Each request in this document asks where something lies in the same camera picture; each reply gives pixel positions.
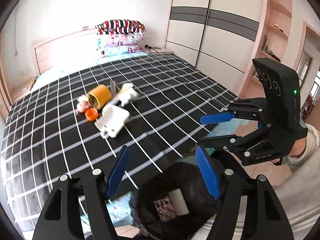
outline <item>checkered blanket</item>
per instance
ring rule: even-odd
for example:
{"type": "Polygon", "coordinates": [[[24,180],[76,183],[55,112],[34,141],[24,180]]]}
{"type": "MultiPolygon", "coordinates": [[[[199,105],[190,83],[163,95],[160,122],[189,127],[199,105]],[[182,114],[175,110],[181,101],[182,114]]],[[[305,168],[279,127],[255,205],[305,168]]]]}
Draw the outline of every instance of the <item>checkered blanket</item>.
{"type": "MultiPolygon", "coordinates": [[[[236,97],[174,54],[152,54],[91,67],[61,78],[17,102],[4,131],[1,168],[8,203],[22,231],[37,218],[63,173],[85,176],[110,167],[122,145],[132,156],[120,196],[162,172],[213,125],[199,118],[226,107],[236,97]],[[116,138],[103,139],[93,122],[76,116],[77,98],[98,84],[131,82],[139,99],[125,108],[131,117],[116,138]]],[[[79,198],[83,213],[84,197],[79,198]]]]}

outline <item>black plastic bag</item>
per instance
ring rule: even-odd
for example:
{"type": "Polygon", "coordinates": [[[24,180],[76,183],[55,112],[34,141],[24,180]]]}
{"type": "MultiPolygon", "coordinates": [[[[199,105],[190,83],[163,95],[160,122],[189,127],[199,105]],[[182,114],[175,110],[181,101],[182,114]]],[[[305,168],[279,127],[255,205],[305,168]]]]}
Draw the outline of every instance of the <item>black plastic bag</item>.
{"type": "Polygon", "coordinates": [[[161,240],[189,240],[217,212],[219,202],[209,194],[196,165],[174,163],[133,192],[130,207],[133,225],[143,235],[161,240]],[[190,213],[162,222],[153,202],[177,188],[190,213]]]}

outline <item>sliding door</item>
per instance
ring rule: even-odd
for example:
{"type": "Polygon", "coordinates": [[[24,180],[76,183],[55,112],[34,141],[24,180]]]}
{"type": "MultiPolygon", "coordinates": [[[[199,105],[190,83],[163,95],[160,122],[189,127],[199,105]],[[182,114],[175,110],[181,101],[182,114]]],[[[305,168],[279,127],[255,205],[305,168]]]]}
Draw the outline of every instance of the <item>sliding door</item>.
{"type": "Polygon", "coordinates": [[[250,59],[263,0],[211,0],[196,67],[236,93],[250,59]]]}
{"type": "Polygon", "coordinates": [[[209,0],[173,0],[166,48],[196,66],[209,0]]]}

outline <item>wooden headboard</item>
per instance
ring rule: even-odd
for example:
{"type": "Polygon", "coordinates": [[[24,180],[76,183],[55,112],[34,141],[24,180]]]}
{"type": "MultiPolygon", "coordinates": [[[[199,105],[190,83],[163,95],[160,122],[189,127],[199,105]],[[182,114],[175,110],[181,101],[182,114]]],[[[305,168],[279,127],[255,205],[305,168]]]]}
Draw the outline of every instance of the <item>wooden headboard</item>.
{"type": "Polygon", "coordinates": [[[32,45],[32,57],[37,77],[55,66],[55,55],[57,54],[57,50],[61,48],[64,41],[73,40],[74,43],[77,43],[79,38],[88,35],[97,35],[97,29],[84,29],[73,33],[50,37],[43,41],[34,43],[32,45]]]}

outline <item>human hand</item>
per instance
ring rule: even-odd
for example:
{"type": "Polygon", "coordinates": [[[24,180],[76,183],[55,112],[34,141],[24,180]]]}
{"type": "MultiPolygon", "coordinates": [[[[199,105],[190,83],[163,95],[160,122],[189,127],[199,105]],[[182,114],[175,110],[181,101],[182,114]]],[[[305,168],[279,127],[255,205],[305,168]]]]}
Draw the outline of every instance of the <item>human hand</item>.
{"type": "MultiPolygon", "coordinates": [[[[307,145],[307,138],[296,140],[291,149],[291,152],[289,153],[289,156],[294,157],[294,156],[301,155],[304,152],[306,145],[307,145]]],[[[280,159],[278,158],[278,159],[272,160],[271,162],[277,163],[279,161],[280,159]]]]}

